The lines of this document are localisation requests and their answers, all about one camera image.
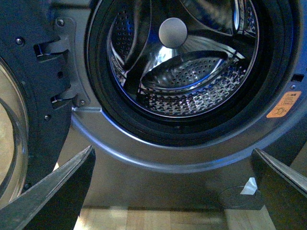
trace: stainless steel drum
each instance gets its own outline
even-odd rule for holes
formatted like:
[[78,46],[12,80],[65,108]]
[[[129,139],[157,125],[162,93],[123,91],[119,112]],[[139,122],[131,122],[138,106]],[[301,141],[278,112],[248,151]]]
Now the stainless steel drum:
[[258,54],[258,18],[250,0],[181,0],[176,10],[172,4],[115,1],[108,60],[141,109],[192,117],[219,107],[244,84]]

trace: wooden floor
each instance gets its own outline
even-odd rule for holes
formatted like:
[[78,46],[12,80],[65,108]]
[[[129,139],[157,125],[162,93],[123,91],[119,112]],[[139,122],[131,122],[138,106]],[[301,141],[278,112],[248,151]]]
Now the wooden floor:
[[265,207],[254,210],[149,211],[83,208],[74,230],[276,230]]

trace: sticker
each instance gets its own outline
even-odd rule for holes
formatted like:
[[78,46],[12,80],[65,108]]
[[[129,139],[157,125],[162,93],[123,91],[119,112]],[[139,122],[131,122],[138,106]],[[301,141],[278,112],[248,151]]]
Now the sticker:
[[287,92],[273,108],[273,110],[267,115],[267,118],[277,118],[285,116],[292,106],[296,103],[299,96],[302,94],[301,91]]

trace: front-loading washing machine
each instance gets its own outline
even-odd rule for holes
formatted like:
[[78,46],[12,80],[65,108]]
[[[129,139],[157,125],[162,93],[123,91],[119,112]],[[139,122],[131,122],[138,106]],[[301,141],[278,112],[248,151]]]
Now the front-loading washing machine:
[[27,142],[19,191],[53,169],[71,120],[59,164],[94,145],[91,206],[247,208],[253,149],[290,165],[307,141],[304,1],[3,5],[1,67]]

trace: white paper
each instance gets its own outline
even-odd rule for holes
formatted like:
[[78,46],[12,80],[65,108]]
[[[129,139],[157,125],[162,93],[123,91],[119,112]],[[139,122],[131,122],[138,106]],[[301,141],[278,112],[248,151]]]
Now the white paper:
[[240,193],[241,195],[254,195],[255,192],[257,191],[258,187],[256,184],[256,180],[254,177],[250,177],[248,182],[245,184],[242,192]]

